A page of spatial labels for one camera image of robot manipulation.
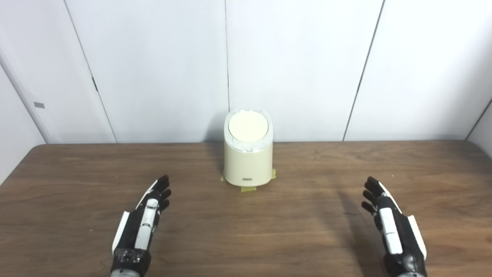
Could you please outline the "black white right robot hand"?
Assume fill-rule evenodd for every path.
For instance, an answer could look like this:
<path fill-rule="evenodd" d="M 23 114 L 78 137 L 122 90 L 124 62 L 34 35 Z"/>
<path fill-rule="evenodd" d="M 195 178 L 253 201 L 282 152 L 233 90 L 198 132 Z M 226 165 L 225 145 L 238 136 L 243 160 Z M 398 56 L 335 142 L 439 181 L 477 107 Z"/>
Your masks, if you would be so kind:
<path fill-rule="evenodd" d="M 381 234 L 383 265 L 389 277 L 427 277 L 427 249 L 416 219 L 405 215 L 387 188 L 374 177 L 364 183 L 362 207 Z"/>

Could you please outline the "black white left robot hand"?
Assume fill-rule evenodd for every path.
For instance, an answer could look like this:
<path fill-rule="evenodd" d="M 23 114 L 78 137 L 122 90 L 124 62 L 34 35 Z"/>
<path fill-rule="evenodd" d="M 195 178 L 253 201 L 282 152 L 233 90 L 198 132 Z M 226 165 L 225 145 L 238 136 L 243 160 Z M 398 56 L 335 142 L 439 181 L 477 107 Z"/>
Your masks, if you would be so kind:
<path fill-rule="evenodd" d="M 168 175 L 157 179 L 132 212 L 123 212 L 112 243 L 111 277 L 144 277 L 152 256 L 150 245 L 161 213 L 170 205 Z"/>

